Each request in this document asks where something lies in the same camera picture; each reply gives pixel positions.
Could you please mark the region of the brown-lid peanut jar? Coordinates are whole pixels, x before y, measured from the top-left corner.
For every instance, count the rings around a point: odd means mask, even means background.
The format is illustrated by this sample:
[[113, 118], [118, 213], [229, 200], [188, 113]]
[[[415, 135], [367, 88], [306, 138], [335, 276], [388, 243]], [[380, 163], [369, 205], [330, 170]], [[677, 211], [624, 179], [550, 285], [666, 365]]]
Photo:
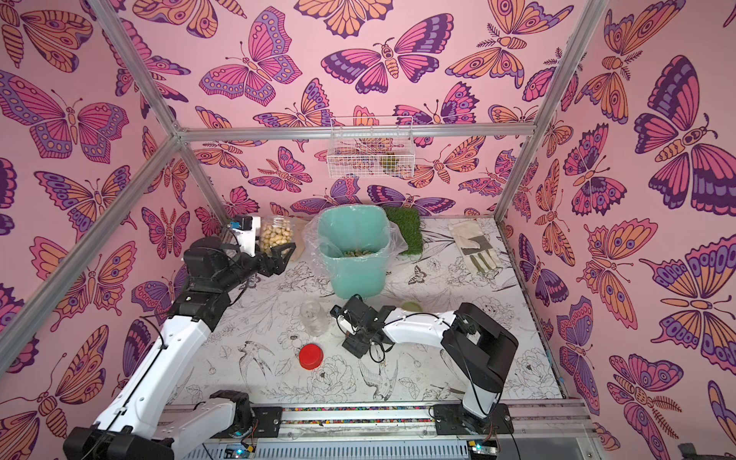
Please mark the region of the brown-lid peanut jar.
[[260, 248], [270, 254], [273, 247], [294, 242], [294, 224], [292, 218], [269, 216], [262, 219], [260, 230]]

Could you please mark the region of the clear jar of peanuts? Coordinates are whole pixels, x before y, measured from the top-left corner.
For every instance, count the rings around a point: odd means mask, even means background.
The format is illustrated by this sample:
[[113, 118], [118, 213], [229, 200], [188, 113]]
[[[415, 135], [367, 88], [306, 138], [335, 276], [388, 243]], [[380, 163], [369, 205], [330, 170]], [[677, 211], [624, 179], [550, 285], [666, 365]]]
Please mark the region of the clear jar of peanuts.
[[299, 309], [301, 322], [312, 337], [320, 337], [329, 330], [329, 316], [316, 301], [305, 302]]

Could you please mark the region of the red jar lid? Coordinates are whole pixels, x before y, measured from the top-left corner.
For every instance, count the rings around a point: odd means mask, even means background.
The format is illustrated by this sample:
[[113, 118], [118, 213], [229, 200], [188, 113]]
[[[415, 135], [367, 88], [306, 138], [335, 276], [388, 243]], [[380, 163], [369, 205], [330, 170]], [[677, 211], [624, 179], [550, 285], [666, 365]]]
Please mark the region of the red jar lid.
[[309, 343], [300, 349], [298, 360], [303, 369], [312, 371], [322, 364], [324, 352], [318, 345]]

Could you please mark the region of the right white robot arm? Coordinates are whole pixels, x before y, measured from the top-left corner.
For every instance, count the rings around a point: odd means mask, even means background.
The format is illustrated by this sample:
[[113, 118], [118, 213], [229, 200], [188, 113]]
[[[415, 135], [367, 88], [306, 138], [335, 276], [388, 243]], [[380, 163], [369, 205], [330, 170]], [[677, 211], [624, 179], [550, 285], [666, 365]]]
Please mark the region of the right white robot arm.
[[330, 310], [345, 334], [342, 347], [356, 358], [380, 362], [397, 345], [418, 344], [445, 351], [469, 381], [462, 414], [489, 419], [500, 402], [519, 347], [517, 338], [481, 308], [464, 302], [453, 312], [409, 312], [393, 306], [376, 310], [354, 295]]

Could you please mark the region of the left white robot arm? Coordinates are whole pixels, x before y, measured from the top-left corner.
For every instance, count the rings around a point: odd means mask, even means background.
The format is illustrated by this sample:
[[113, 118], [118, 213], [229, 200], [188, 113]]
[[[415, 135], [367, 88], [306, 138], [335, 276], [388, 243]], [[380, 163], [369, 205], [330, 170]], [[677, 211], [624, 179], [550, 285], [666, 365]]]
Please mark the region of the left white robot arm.
[[185, 251], [189, 279], [172, 303], [158, 339], [119, 396], [90, 427], [76, 427], [63, 444], [68, 459], [182, 459], [218, 433], [254, 435], [257, 418], [247, 393], [218, 390], [201, 406], [161, 429], [170, 396], [191, 370], [197, 351], [233, 306], [233, 289], [255, 274], [282, 274], [295, 243], [269, 251], [241, 251], [218, 237], [202, 238]]

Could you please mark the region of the pile of dumped peanuts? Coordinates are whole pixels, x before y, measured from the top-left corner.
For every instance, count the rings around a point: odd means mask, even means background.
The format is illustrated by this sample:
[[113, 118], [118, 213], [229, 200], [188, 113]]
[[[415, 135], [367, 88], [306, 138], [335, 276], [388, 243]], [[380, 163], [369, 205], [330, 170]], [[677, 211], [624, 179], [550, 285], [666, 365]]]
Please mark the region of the pile of dumped peanuts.
[[345, 258], [361, 258], [367, 257], [374, 254], [374, 251], [368, 249], [353, 249], [342, 252], [342, 256]]

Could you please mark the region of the green-lid peanut jar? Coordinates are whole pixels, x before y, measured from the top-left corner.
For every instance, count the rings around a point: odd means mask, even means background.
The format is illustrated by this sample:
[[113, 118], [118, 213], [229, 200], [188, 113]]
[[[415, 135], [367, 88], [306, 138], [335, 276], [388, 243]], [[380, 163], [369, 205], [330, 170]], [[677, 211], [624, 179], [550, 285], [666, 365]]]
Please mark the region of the green-lid peanut jar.
[[423, 312], [422, 306], [415, 301], [404, 301], [402, 302], [401, 309], [406, 312]]

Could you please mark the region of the clear plastic bin liner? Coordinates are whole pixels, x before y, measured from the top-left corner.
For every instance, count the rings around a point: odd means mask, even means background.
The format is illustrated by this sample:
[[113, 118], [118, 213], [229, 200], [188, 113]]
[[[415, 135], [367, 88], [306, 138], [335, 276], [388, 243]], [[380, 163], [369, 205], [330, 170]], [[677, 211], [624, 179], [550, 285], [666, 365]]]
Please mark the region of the clear plastic bin liner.
[[[362, 271], [383, 273], [407, 244], [384, 209], [375, 205], [342, 205], [326, 209], [314, 217], [302, 233], [303, 257], [323, 275]], [[343, 251], [368, 249], [374, 254], [345, 258]]]

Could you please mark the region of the teal plastic trash bin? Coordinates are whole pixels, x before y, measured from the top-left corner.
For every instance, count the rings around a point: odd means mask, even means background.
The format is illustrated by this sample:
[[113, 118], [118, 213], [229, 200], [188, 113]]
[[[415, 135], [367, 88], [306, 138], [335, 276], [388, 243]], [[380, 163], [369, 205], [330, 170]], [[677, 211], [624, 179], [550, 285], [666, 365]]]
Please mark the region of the teal plastic trash bin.
[[339, 298], [379, 295], [391, 257], [391, 229], [383, 208], [344, 205], [317, 220], [318, 261]]

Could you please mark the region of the green artificial grass mat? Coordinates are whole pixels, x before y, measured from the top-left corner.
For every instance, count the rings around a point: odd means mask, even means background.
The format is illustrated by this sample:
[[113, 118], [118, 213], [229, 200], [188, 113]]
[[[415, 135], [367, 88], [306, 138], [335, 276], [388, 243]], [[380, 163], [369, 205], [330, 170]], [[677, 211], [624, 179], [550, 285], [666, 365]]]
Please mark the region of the green artificial grass mat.
[[407, 249], [402, 254], [408, 256], [421, 255], [424, 241], [421, 233], [421, 219], [419, 212], [414, 208], [386, 207], [387, 218], [398, 226]]

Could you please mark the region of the right beige work glove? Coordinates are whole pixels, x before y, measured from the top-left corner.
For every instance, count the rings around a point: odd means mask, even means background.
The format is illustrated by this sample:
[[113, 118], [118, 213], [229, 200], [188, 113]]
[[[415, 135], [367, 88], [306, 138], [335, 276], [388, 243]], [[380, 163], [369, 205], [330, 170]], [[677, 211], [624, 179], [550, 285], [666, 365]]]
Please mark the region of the right beige work glove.
[[451, 225], [450, 235], [472, 274], [491, 277], [498, 274], [502, 268], [501, 260], [476, 220], [462, 220]]

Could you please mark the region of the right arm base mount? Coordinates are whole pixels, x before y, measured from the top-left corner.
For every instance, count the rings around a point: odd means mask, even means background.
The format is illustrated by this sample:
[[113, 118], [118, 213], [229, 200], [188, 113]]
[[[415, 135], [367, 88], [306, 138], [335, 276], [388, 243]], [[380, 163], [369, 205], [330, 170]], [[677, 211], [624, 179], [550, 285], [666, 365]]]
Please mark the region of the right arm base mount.
[[478, 418], [461, 404], [435, 404], [429, 409], [438, 435], [513, 434], [514, 426], [507, 404], [497, 404], [491, 414]]

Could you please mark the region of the aluminium front rail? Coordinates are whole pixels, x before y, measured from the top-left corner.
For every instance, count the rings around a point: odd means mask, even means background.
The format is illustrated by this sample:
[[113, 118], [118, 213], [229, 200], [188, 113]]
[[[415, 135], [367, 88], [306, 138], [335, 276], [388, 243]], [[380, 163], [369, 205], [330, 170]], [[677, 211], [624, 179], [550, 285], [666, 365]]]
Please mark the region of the aluminium front rail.
[[133, 407], [123, 411], [107, 429], [136, 434], [156, 441], [172, 440], [178, 450], [191, 452], [202, 444], [254, 446], [262, 440], [337, 441], [378, 439], [500, 439], [590, 438], [595, 429], [583, 404], [573, 400], [505, 402], [514, 426], [513, 434], [438, 435], [429, 409], [444, 402], [382, 402], [381, 404], [285, 404], [276, 438], [211, 439], [226, 427], [235, 409], [231, 402], [202, 402], [196, 406], [165, 406], [156, 418], [144, 419]]

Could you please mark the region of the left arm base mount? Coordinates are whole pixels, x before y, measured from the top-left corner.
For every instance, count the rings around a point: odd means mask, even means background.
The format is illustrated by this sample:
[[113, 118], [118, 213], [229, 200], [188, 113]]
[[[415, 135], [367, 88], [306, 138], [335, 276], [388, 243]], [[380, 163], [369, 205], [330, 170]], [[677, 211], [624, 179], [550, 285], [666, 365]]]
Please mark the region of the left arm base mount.
[[207, 403], [234, 404], [234, 415], [226, 427], [215, 431], [211, 439], [276, 438], [283, 418], [283, 406], [262, 406], [251, 402], [250, 396], [237, 390], [218, 390]]

